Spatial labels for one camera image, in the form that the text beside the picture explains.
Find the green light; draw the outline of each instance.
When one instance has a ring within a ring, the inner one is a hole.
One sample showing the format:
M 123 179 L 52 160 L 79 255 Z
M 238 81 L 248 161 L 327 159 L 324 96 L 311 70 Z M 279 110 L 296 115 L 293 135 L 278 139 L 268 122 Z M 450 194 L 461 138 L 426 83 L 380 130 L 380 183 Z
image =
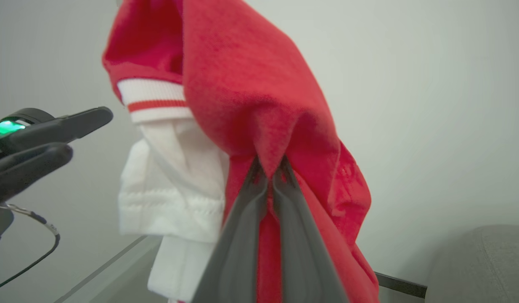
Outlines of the green light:
M 26 127 L 22 124 L 18 124 L 11 121 L 0 122 L 0 134 L 7 134 L 16 132 L 19 129 L 25 129 Z

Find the wire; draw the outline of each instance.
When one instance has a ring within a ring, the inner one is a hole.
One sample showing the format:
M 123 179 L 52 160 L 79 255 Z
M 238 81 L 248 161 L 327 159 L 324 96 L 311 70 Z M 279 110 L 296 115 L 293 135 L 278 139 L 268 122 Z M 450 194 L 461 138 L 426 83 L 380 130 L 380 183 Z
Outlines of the wire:
M 46 228 L 48 228 L 50 230 L 50 232 L 52 232 L 52 234 L 54 234 L 54 237 L 55 237 L 54 246 L 52 246 L 52 249 L 50 249 L 46 254 L 44 254 L 42 257 L 37 259 L 37 261 L 31 263 L 28 267 L 26 267 L 25 269 L 21 270 L 18 274 L 15 274 L 11 278 L 9 278 L 9 279 L 5 280 L 4 282 L 0 283 L 0 287 L 2 287 L 5 284 L 8 284 L 9 282 L 11 282 L 12 280 L 15 280 L 16 278 L 18 278 L 21 274 L 23 274 L 26 271 L 30 270 L 33 266 L 36 266 L 37 263 L 41 262 L 44 258 L 48 257 L 51 253 L 53 253 L 54 250 L 56 250 L 56 247 L 58 247 L 58 245 L 59 245 L 60 234 L 58 232 L 58 229 L 54 225 L 48 223 L 46 221 L 46 219 L 44 219 L 40 215 L 37 215 L 33 211 L 29 211 L 27 209 L 20 208 L 17 205 L 5 205 L 5 206 L 0 206 L 0 208 L 2 208 L 2 209 L 9 209 L 9 210 L 14 211 L 16 213 L 21 213 L 22 215 L 27 215 L 28 217 L 34 219 L 35 221 L 41 223 Z

